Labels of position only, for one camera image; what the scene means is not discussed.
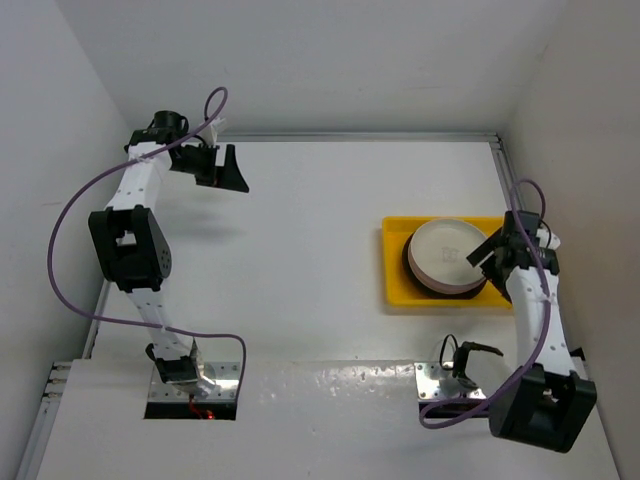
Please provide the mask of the cream plastic plate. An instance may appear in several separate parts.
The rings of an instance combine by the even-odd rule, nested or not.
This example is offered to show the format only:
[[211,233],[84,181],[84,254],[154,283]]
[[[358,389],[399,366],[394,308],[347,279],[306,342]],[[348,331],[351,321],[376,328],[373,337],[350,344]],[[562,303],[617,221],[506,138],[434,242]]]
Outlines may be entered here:
[[407,255],[412,273],[433,290],[467,291],[485,281],[467,260],[488,237],[463,220],[440,218],[420,226],[410,237]]

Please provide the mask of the purple plastic plate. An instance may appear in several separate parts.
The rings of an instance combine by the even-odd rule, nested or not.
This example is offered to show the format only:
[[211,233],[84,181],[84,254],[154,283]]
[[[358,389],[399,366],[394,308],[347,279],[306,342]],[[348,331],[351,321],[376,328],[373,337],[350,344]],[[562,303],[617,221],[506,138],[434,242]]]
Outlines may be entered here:
[[436,252],[427,249],[424,253],[419,253],[409,244],[408,256],[411,270],[419,281],[441,293],[462,293],[485,279],[454,248],[443,247]]

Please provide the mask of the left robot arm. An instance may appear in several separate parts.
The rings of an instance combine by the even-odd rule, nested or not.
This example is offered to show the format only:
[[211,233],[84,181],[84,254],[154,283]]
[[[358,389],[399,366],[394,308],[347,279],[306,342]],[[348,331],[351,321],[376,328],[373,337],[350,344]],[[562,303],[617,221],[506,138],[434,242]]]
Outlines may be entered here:
[[173,111],[155,113],[151,125],[135,131],[125,150],[129,166],[118,189],[102,211],[90,214],[88,225],[106,280],[125,293],[149,331],[147,356],[160,380],[196,398],[211,394],[216,382],[206,371],[195,341],[172,331],[162,285],[172,270],[172,253],[154,209],[170,171],[194,177],[199,186],[246,193],[249,186],[236,160],[236,148],[226,145],[217,164],[216,145],[183,143],[186,118]]

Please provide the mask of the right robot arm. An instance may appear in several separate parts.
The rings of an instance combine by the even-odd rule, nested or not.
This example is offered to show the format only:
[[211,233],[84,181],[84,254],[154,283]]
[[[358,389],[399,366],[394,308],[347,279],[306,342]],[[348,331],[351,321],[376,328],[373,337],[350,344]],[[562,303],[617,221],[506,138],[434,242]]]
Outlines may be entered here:
[[577,372],[566,345],[555,248],[540,215],[516,210],[469,255],[512,306],[519,367],[489,399],[467,405],[462,417],[483,413],[495,437],[567,453],[597,391]]

